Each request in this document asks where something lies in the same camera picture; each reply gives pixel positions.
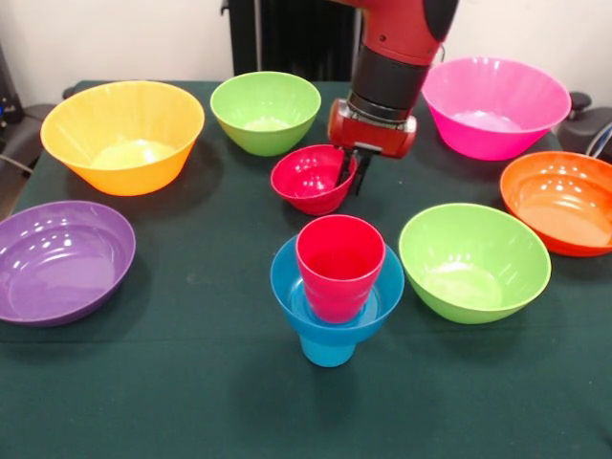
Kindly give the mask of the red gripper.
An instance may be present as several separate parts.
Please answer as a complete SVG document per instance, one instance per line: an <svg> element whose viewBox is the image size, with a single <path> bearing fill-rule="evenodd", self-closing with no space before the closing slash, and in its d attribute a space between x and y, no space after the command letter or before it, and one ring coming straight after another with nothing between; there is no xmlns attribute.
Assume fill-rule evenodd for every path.
<svg viewBox="0 0 612 459"><path fill-rule="evenodd" d="M368 149L387 158L401 159L416 139L417 120L409 116L400 124L386 124L370 120L355 112L346 99L337 98L331 105L328 119L330 143L343 147L336 186L341 186L350 176L353 148ZM363 179L371 163L369 153L357 153L358 167L353 180L353 194L358 196Z"/></svg>

